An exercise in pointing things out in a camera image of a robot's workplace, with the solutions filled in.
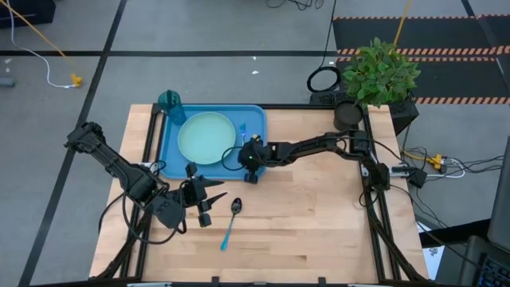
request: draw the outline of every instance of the blue tray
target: blue tray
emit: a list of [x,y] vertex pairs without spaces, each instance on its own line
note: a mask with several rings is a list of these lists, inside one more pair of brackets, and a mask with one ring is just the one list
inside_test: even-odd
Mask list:
[[[184,112],[189,119],[191,116],[200,112],[217,112],[229,118],[236,129],[235,146],[242,145],[240,126],[246,124],[245,141],[248,141],[253,134],[261,136],[266,142],[267,140],[267,121],[265,112],[256,105],[247,104],[184,104]],[[186,171],[184,168],[189,163],[182,156],[177,146],[177,136],[181,126],[173,124],[167,116],[165,131],[163,133],[163,142],[161,143],[161,156],[159,159],[164,160],[167,166],[161,170],[161,174],[168,179],[185,179]],[[239,149],[233,149],[225,157],[225,165],[229,168],[240,167],[237,162],[237,154]],[[240,171],[228,171],[221,162],[201,165],[197,164],[198,174],[204,175],[208,179],[240,179],[245,178],[246,169]],[[265,168],[262,167],[257,172],[259,179],[264,174]]]

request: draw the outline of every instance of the green plant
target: green plant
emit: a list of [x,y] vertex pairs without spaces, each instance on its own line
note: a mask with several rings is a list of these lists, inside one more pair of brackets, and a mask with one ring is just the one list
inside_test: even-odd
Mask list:
[[420,71],[418,63],[409,62],[395,48],[378,38],[371,41],[370,47],[359,48],[343,73],[347,94],[363,106],[373,104],[378,108],[406,99],[408,91],[416,88],[414,79]]

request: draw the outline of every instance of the white cable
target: white cable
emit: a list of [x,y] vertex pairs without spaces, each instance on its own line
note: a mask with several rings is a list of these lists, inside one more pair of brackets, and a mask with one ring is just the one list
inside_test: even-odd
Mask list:
[[462,165],[462,163],[460,163],[458,160],[456,159],[449,159],[452,163],[455,163],[456,165],[459,166],[460,170],[459,171],[462,171],[462,174],[461,175],[427,175],[427,177],[446,177],[448,179],[459,179],[461,177],[463,177],[465,175],[465,171],[464,171],[464,166]]
[[49,80],[49,72],[50,72],[50,68],[49,68],[49,62],[48,60],[46,60],[43,56],[39,55],[38,53],[35,53],[34,51],[30,50],[30,49],[27,49],[27,48],[23,48],[23,47],[20,47],[18,46],[18,44],[16,44],[16,42],[14,41],[14,15],[13,15],[13,11],[11,11],[10,9],[9,10],[9,15],[10,15],[10,41],[13,42],[13,45],[18,48],[18,49],[22,49],[28,53],[31,53],[33,54],[34,56],[42,59],[45,63],[46,63],[46,68],[47,68],[47,73],[46,73],[46,81],[48,82],[48,84],[52,85],[53,87],[55,88],[75,88],[76,86],[75,85],[55,85],[54,83],[52,83],[50,80]]

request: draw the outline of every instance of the wooden table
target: wooden table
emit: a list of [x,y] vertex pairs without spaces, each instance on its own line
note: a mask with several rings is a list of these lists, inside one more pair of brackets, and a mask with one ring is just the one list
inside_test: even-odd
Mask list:
[[[130,162],[142,159],[150,110],[148,104],[131,106],[120,148],[120,154]],[[332,111],[266,110],[266,115],[272,141],[296,142],[335,131]],[[370,118],[374,138],[398,152],[388,107],[370,108]],[[108,131],[104,132],[108,140]],[[377,146],[377,154],[379,161],[388,166],[398,163],[382,147]],[[168,182],[173,188],[179,184]],[[404,179],[392,179],[391,183],[407,189]],[[200,228],[196,208],[189,208],[186,234],[176,234],[161,246],[148,246],[144,281],[208,282],[212,276],[219,276],[223,282],[313,283],[318,277],[326,277],[328,283],[377,282],[367,213],[358,204],[362,184],[357,162],[325,152],[298,159],[287,167],[268,169],[257,185],[227,181],[207,189],[209,196],[225,191],[228,195],[210,212],[211,226]],[[118,180],[113,179],[109,201],[120,192]],[[222,252],[230,204],[236,197],[242,199],[243,209],[234,221],[228,250]],[[414,268],[427,277],[408,195],[393,189],[386,192],[386,200],[396,244]],[[127,210],[130,214],[131,204]],[[162,240],[170,232],[153,217],[151,240]],[[126,235],[118,202],[104,218],[91,276],[115,257]],[[383,243],[381,246],[386,277],[391,278],[386,247]],[[134,274],[138,251],[138,246],[133,248],[130,274]]]

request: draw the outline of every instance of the yellow connector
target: yellow connector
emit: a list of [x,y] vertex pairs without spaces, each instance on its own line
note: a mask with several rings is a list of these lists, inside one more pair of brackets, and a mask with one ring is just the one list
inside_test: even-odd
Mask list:
[[73,85],[78,88],[81,86],[81,82],[83,81],[82,77],[78,77],[76,74],[71,74],[71,81],[73,82]]
[[433,165],[433,168],[437,169],[438,171],[441,170],[441,165],[443,165],[444,162],[445,159],[440,154],[436,154],[435,157],[427,159],[427,163],[431,163]]

